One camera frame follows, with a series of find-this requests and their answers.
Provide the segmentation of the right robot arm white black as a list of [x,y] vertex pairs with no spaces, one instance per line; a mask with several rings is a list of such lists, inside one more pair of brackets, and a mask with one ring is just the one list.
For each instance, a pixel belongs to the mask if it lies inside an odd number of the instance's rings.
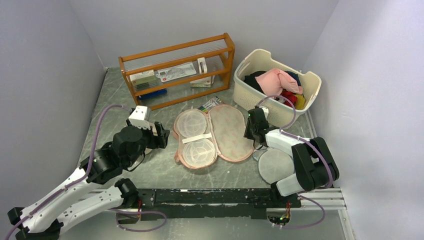
[[268,123],[263,108],[248,111],[244,137],[288,155],[293,166],[289,176],[271,184],[276,189],[270,193],[270,202],[282,207],[289,195],[329,188],[340,177],[339,169],[322,137],[302,138]]

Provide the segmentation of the pink floral mesh laundry bag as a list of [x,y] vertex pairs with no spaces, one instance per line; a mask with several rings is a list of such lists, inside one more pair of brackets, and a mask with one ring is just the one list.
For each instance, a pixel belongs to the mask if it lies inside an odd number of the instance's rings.
[[244,137],[245,129],[242,112],[227,104],[214,106],[208,112],[183,111],[172,128],[178,142],[174,160],[192,170],[209,167],[218,158],[242,162],[254,152],[253,141]]

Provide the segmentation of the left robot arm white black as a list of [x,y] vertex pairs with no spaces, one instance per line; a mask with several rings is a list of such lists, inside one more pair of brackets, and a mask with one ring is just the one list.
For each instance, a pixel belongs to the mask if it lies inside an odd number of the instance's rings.
[[112,141],[95,150],[48,195],[28,207],[14,207],[7,215],[13,228],[6,235],[17,240],[57,240],[74,225],[105,210],[132,208],[140,202],[139,191],[128,178],[119,179],[103,192],[82,200],[123,171],[132,172],[147,149],[164,149],[170,131],[160,122],[147,129],[124,127]]

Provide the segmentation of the pink bra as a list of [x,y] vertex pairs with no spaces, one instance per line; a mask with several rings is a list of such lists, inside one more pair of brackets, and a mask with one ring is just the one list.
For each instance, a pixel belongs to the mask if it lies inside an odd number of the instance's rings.
[[263,93],[267,96],[280,96],[283,90],[302,95],[303,88],[287,72],[279,68],[273,68],[255,77]]

